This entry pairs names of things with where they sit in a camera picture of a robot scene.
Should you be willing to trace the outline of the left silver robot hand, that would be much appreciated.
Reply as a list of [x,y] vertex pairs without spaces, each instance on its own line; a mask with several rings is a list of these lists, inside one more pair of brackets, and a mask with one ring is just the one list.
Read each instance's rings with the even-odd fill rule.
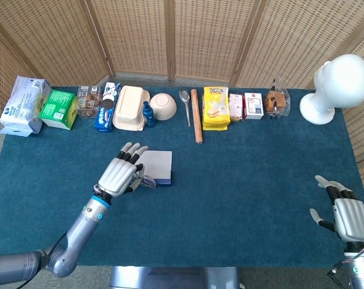
[[94,185],[94,194],[110,200],[133,192],[144,176],[144,165],[136,162],[147,149],[147,146],[141,146],[140,143],[126,143],[111,160],[98,183]]

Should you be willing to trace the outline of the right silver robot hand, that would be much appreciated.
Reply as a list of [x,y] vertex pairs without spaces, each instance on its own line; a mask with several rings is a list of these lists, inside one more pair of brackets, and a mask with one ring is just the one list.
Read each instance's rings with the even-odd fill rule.
[[321,175],[315,176],[318,186],[326,190],[333,209],[334,222],[320,217],[311,208],[310,215],[318,226],[336,232],[344,242],[364,242],[364,203],[354,192],[336,181],[328,181]]

